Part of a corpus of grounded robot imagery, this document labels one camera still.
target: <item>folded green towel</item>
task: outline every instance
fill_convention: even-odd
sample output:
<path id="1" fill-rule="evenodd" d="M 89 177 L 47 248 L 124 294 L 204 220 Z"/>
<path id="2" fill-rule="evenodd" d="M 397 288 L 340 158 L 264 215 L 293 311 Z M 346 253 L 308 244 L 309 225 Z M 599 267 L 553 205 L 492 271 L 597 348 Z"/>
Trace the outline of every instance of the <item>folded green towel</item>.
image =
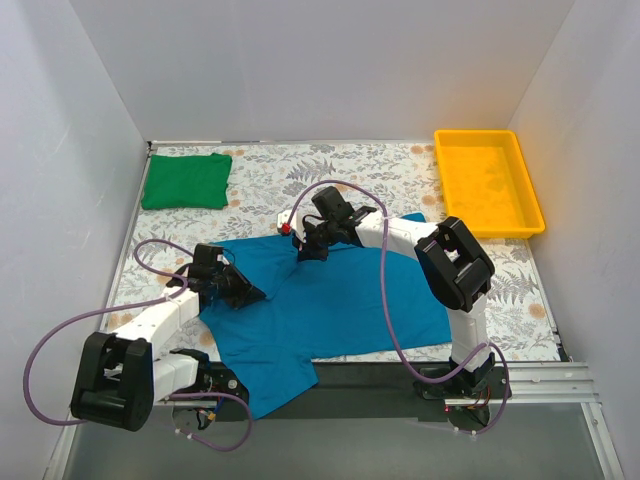
<path id="1" fill-rule="evenodd" d="M 227 205 L 229 155 L 164 157 L 153 155 L 142 208 L 217 208 Z"/>

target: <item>yellow plastic bin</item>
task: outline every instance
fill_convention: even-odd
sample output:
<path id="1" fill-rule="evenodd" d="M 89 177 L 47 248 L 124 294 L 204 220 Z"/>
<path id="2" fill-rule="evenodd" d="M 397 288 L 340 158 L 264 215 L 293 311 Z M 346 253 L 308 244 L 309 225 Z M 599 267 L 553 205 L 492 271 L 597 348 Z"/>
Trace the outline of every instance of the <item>yellow plastic bin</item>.
<path id="1" fill-rule="evenodd" d="M 544 231 L 518 139 L 510 130 L 438 130 L 436 158 L 447 214 L 479 238 Z"/>

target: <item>blue cloth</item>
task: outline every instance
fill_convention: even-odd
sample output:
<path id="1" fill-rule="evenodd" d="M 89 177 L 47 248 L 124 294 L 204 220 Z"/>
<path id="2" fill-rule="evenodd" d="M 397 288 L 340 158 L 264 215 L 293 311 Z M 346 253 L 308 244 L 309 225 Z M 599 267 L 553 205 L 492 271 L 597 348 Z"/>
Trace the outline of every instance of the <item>blue cloth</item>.
<path id="1" fill-rule="evenodd" d="M 424 221 L 421 214 L 408 216 Z M 380 299 L 380 250 L 335 246 L 326 262 L 296 261 L 290 237 L 219 242 L 267 300 L 240 310 L 215 302 L 200 314 L 224 364 L 249 390 L 255 418 L 318 381 L 311 359 L 393 350 Z M 418 263 L 388 253 L 387 294 L 403 348 L 451 341 L 444 307 Z"/>

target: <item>gray floor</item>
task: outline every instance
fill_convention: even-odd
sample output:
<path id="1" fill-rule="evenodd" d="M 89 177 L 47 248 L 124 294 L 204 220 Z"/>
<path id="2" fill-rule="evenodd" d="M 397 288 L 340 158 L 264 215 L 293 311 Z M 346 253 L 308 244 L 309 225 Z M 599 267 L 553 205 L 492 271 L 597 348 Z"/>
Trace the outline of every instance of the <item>gray floor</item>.
<path id="1" fill-rule="evenodd" d="M 137 433 L 82 425 L 65 478 L 603 478 L 579 404 L 509 405 L 476 439 L 404 419 L 263 420 L 230 454 L 174 435 L 170 418 L 159 407 Z M 230 444 L 245 426 L 213 425 L 207 436 Z"/>

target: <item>folded fabric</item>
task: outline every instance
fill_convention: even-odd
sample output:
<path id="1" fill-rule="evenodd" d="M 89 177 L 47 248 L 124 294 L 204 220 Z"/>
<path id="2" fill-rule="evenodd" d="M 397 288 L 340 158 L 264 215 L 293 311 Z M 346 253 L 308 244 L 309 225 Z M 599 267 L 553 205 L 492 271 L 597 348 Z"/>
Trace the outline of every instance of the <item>folded fabric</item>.
<path id="1" fill-rule="evenodd" d="M 227 205 L 229 155 L 163 157 L 153 155 L 142 208 L 217 208 Z"/>
<path id="2" fill-rule="evenodd" d="M 424 221 L 421 214 L 408 217 Z M 249 390 L 260 418 L 318 381 L 311 360 L 392 350 L 380 299 L 380 250 L 336 246 L 326 262 L 296 261 L 290 237 L 219 242 L 267 300 L 240 310 L 215 302 L 200 314 L 220 357 Z M 388 253 L 387 294 L 403 348 L 451 340 L 444 307 L 420 265 Z"/>

